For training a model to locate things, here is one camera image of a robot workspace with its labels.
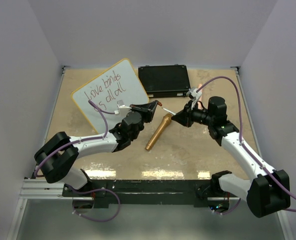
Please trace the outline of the red white marker pen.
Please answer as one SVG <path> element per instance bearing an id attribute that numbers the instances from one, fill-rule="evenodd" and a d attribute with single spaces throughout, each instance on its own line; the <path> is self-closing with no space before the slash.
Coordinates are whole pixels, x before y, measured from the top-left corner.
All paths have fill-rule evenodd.
<path id="1" fill-rule="evenodd" d="M 170 113 L 170 114 L 173 115 L 173 116 L 176 115 L 176 113 L 172 112 L 171 110 L 169 110 L 169 109 L 167 109 L 167 108 L 165 108 L 165 107 L 162 107 L 162 109 L 163 109 L 164 111 Z"/>

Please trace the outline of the yellow framed whiteboard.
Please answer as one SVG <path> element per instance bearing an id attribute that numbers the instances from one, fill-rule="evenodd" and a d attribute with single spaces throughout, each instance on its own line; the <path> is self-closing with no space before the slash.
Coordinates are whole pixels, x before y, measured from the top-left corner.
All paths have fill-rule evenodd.
<path id="1" fill-rule="evenodd" d="M 122 116 L 113 114 L 117 110 L 119 100 L 123 100 L 126 106 L 149 102 L 149 97 L 127 58 L 80 86 L 72 92 L 71 98 L 91 127 L 99 134 L 105 132 L 105 123 L 89 101 L 92 101 L 101 110 L 108 112 L 104 116 L 109 129 L 123 119 Z"/>

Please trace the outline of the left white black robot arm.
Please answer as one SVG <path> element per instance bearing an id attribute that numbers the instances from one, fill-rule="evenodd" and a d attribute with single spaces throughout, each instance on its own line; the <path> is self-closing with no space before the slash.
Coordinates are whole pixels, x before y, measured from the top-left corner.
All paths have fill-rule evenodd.
<path id="1" fill-rule="evenodd" d="M 61 131 L 56 133 L 34 159 L 36 178 L 44 177 L 47 183 L 61 182 L 73 188 L 80 196 L 91 192 L 91 180 L 82 169 L 73 167 L 77 159 L 99 154 L 114 153 L 125 149 L 138 138 L 145 123 L 153 119 L 157 100 L 146 104 L 119 105 L 117 114 L 123 118 L 112 129 L 105 128 L 104 133 L 90 136 L 68 136 Z"/>

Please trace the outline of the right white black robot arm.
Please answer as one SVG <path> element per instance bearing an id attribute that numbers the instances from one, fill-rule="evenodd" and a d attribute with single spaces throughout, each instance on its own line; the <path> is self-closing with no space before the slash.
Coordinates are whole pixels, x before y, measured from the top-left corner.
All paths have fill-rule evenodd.
<path id="1" fill-rule="evenodd" d="M 212 175 L 210 190 L 215 196 L 228 192 L 244 200 L 258 218 L 290 207 L 290 178 L 284 170 L 267 164 L 240 136 L 239 129 L 228 120 L 227 105 L 219 96 L 208 101 L 206 109 L 199 109 L 190 100 L 172 120 L 191 127 L 193 123 L 206 125 L 209 134 L 241 166 L 247 180 L 226 170 Z"/>

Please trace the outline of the gold microphone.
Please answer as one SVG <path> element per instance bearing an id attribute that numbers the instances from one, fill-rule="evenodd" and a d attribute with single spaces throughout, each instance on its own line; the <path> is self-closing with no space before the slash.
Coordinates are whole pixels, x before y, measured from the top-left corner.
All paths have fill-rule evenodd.
<path id="1" fill-rule="evenodd" d="M 166 114 L 166 115 L 163 116 L 163 119 L 160 122 L 159 126 L 157 127 L 157 129 L 155 130 L 155 132 L 151 136 L 150 140 L 146 144 L 146 147 L 145 147 L 145 150 L 146 151 L 150 151 L 154 147 L 154 145 L 156 144 L 156 142 L 158 141 L 158 139 L 160 138 L 160 136 L 162 135 L 162 133 L 164 132 L 164 130 L 171 123 L 172 116 L 173 115 L 170 114 L 170 113 L 168 113 L 168 114 Z"/>

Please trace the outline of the pink microphone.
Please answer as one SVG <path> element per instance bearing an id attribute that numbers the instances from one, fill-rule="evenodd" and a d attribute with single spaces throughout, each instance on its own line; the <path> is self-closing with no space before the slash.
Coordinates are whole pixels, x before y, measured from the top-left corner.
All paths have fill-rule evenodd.
<path id="1" fill-rule="evenodd" d="M 199 99 L 197 101 L 197 106 L 198 106 L 198 109 L 202 110 L 203 109 L 203 107 L 202 107 L 202 96 L 203 96 L 202 95 L 202 90 L 200 90 L 198 93 L 200 94 L 200 97 L 199 97 Z"/>

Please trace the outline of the black hard case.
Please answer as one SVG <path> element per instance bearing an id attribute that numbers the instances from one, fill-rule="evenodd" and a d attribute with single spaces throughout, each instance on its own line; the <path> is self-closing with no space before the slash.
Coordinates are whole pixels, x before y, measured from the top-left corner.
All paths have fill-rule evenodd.
<path id="1" fill-rule="evenodd" d="M 140 66 L 138 77 L 149 98 L 185 97 L 191 88 L 185 65 Z"/>

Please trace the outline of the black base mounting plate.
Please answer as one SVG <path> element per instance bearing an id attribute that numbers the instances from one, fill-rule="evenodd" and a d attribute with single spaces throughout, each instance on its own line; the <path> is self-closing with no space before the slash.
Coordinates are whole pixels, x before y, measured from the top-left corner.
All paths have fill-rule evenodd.
<path id="1" fill-rule="evenodd" d="M 231 193 L 212 191 L 206 180 L 111 180 L 93 179 L 73 191 L 64 185 L 62 195 L 74 198 L 77 208 L 107 209 L 110 205 L 190 205 L 207 207 L 211 199 L 227 200 Z"/>

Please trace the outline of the aluminium frame rails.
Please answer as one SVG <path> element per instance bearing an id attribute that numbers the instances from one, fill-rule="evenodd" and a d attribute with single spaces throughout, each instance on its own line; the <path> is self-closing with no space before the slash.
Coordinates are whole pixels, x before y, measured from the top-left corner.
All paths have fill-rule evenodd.
<path id="1" fill-rule="evenodd" d="M 54 194 L 23 198 L 15 240 L 280 240 L 276 213 L 291 205 L 290 178 L 251 149 L 227 118 L 226 101 L 188 102 L 173 120 L 199 123 L 248 176 L 225 170 L 210 179 L 87 179 L 81 189 L 62 183 Z"/>

